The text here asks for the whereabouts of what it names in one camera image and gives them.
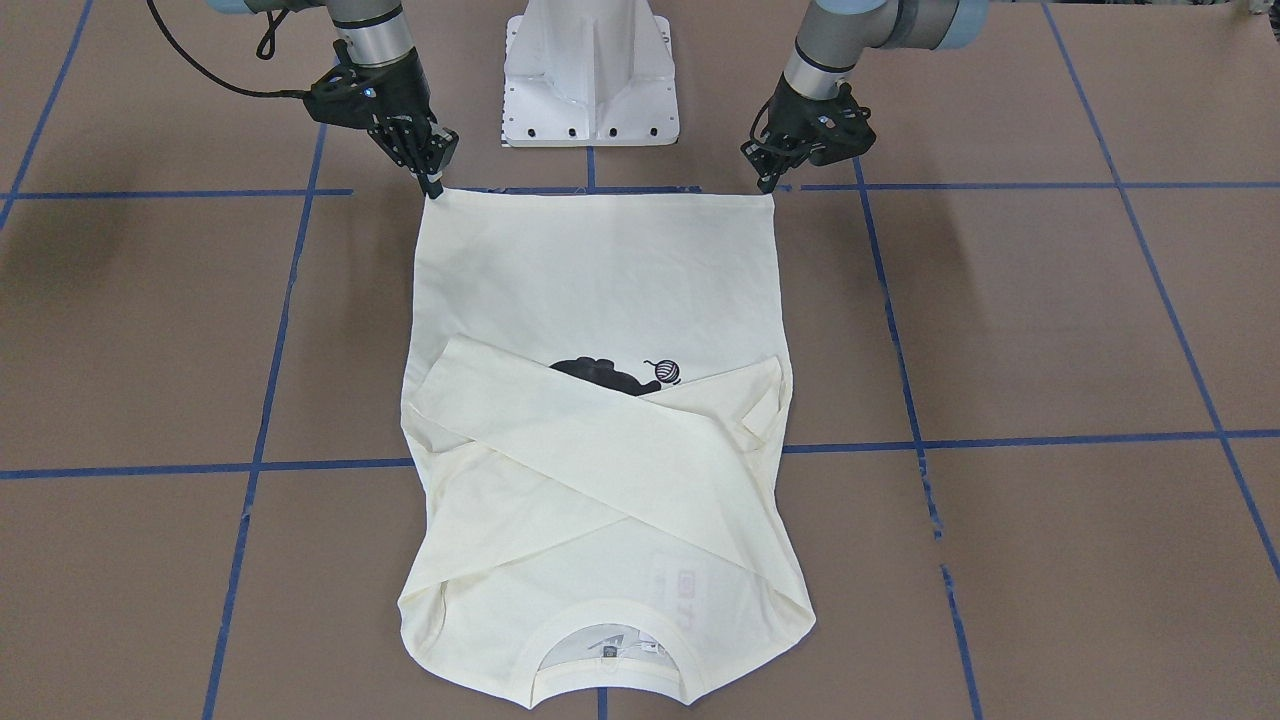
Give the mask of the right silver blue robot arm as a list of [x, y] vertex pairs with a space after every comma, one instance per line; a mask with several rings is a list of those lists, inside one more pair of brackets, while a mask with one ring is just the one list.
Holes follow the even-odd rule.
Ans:
[[223, 88], [260, 99], [297, 99], [317, 123], [361, 129], [429, 199], [460, 143], [433, 111], [428, 77], [401, 1], [323, 1], [335, 29], [335, 65], [307, 90], [255, 91], [234, 86], [179, 54]]

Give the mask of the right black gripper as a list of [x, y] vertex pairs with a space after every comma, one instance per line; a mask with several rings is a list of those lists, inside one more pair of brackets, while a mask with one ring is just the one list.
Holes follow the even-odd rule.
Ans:
[[394, 164], [410, 172], [426, 199], [439, 199], [444, 169], [460, 135], [438, 126], [430, 91], [417, 56], [385, 67], [361, 67], [340, 58], [346, 101], [340, 127], [362, 129]]

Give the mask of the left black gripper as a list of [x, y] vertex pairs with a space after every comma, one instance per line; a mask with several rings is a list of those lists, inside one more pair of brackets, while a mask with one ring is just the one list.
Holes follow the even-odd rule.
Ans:
[[756, 167], [762, 193], [773, 193], [782, 176], [804, 161], [842, 161], [870, 150], [870, 109], [856, 101], [847, 81], [835, 90], [833, 97], [815, 100], [778, 81], [764, 135], [740, 146]]

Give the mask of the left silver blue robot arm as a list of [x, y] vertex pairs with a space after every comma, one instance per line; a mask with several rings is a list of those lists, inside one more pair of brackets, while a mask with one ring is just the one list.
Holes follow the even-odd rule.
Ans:
[[977, 38], [987, 1], [812, 1], [771, 99], [740, 151], [762, 193], [803, 164], [828, 167], [868, 152], [870, 109], [849, 77], [868, 49], [945, 50]]

